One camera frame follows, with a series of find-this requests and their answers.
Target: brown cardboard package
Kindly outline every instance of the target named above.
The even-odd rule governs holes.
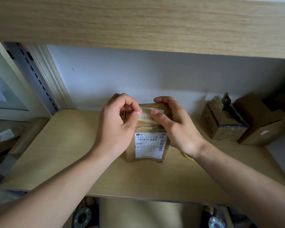
[[[161,163],[170,146],[170,139],[163,126],[152,119],[151,110],[148,108],[163,110],[163,113],[172,119],[171,109],[164,103],[140,104],[139,106],[143,112],[136,124],[130,145],[125,151],[127,162],[152,160]]]
[[[266,104],[254,94],[235,101],[234,107],[250,127],[238,140],[239,144],[268,145],[285,133],[285,96],[280,94]]]
[[[210,138],[214,140],[237,141],[248,129],[247,123],[231,104],[228,93],[223,99],[215,96],[202,113]]]

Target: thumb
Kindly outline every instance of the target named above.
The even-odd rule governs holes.
[[[139,112],[133,110],[132,113],[129,115],[127,121],[124,123],[124,125],[128,127],[135,127],[141,114],[142,110],[140,110]]]
[[[161,124],[165,128],[173,123],[171,119],[169,119],[165,114],[159,112],[157,109],[152,110],[151,115],[155,122]]]

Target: person's left hand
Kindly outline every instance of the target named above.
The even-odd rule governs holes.
[[[125,122],[120,117],[121,111],[130,112]],[[114,94],[100,112],[92,150],[109,155],[115,160],[129,146],[141,113],[142,110],[134,98],[127,94]]]

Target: upper wooden shelf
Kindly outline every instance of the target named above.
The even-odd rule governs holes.
[[[0,41],[285,58],[285,3],[0,0]]]
[[[23,153],[0,187],[32,190],[69,166],[91,148],[99,112],[60,110]],[[203,121],[195,119],[202,136],[217,148],[285,185],[285,174],[265,147],[209,139]],[[229,197],[194,161],[170,147],[163,163],[127,163],[118,157],[88,192],[149,200],[231,204]]]

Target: barcode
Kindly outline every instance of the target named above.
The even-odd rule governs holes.
[[[140,116],[139,118],[140,118],[140,119],[146,119],[146,120],[152,120],[152,121],[154,121],[153,118],[150,117],[150,116]]]
[[[138,138],[138,141],[157,141],[157,138]]]
[[[159,151],[163,151],[164,143],[165,143],[165,140],[160,140],[160,148],[158,149]]]

